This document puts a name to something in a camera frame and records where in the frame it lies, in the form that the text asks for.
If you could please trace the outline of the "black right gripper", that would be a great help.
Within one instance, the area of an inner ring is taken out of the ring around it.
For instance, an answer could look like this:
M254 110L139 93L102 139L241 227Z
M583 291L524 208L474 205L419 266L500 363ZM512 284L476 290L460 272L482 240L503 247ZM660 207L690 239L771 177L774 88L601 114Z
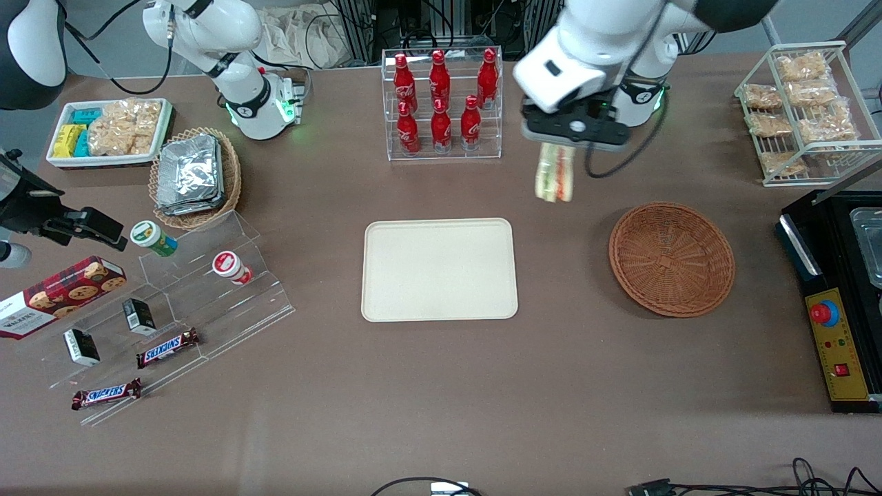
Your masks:
M19 234L44 236L58 245L68 246L73 238L90 239L124 250L128 240L123 224L93 207L64 216L64 192L19 163L22 151L2 150L1 224Z

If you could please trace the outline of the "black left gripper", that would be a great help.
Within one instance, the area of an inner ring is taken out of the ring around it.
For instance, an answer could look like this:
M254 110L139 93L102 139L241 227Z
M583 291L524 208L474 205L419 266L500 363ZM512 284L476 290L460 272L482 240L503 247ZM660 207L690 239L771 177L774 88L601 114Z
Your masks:
M521 133L530 141L618 152L630 140L630 128L617 120L617 109L602 98L579 99L551 114L523 98L521 116Z

